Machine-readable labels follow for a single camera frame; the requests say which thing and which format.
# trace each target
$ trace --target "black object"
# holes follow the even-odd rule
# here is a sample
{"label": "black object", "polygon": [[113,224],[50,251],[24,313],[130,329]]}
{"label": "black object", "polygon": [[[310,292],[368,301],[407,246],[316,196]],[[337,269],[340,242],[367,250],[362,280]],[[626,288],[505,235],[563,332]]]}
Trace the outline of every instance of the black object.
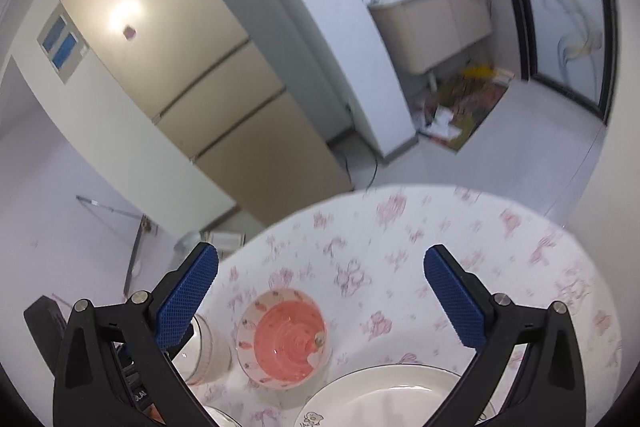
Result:
{"label": "black object", "polygon": [[56,374],[58,353],[65,334],[66,320],[53,299],[42,296],[25,309],[24,320],[51,372]]}
{"label": "black object", "polygon": [[[169,427],[218,425],[191,394],[154,338],[156,312],[192,273],[201,243],[168,273],[143,303],[74,311],[60,353],[54,391],[55,427],[152,427],[142,413],[151,404]],[[586,416],[580,352],[567,307],[517,306],[492,296],[443,245],[430,248],[425,277],[461,340],[478,352],[442,406],[424,427],[472,427],[498,384],[516,344],[528,344],[500,413],[487,427],[582,427]],[[133,364],[121,369],[113,343],[126,343]]]}

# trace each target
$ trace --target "floor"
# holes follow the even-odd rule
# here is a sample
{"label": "floor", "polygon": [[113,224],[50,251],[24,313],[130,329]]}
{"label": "floor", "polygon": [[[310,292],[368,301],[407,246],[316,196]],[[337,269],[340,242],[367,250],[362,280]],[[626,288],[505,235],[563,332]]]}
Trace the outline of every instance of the floor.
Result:
{"label": "floor", "polygon": [[[536,82],[514,80],[464,147],[454,152],[421,137],[372,186],[454,184],[510,198],[564,225],[600,156],[606,127],[591,113]],[[356,136],[340,143],[356,188],[376,167]]]}

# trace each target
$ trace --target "vanity cabinet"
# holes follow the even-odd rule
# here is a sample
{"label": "vanity cabinet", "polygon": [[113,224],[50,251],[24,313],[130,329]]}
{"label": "vanity cabinet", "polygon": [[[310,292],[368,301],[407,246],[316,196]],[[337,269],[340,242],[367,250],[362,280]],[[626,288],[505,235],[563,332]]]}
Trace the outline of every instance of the vanity cabinet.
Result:
{"label": "vanity cabinet", "polygon": [[413,74],[492,31],[487,0],[383,0],[370,11],[393,62]]}

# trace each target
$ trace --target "white tablecloth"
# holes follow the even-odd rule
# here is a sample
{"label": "white tablecloth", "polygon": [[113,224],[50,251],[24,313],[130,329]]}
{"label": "white tablecloth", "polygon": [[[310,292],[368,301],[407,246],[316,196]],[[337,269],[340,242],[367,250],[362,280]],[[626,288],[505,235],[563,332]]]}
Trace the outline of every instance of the white tablecloth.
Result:
{"label": "white tablecloth", "polygon": [[[234,353],[228,377],[194,393],[243,427],[292,427],[321,385],[358,369],[424,363],[462,374],[474,351],[458,340],[422,272],[426,249],[439,243],[491,293],[543,308],[566,302],[586,375],[587,424],[594,425],[612,403],[622,348],[609,289],[590,258],[571,234],[513,201],[440,185],[339,196],[288,217],[222,262],[199,312],[233,350],[246,306],[285,286],[321,307],[332,359],[315,385],[276,393],[256,389]],[[523,352],[514,350],[492,399],[496,409]]]}

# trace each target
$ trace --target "rug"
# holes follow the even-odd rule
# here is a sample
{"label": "rug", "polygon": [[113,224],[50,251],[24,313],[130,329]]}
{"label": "rug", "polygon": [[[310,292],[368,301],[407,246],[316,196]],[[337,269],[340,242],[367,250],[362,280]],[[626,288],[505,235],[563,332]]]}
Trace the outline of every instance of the rug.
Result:
{"label": "rug", "polygon": [[448,107],[454,114],[451,124],[462,129],[462,133],[453,140],[436,137],[429,139],[458,152],[506,91],[507,86],[490,78],[463,74],[450,78],[438,88],[434,96],[424,102],[424,114],[427,121],[431,121],[439,105]]}

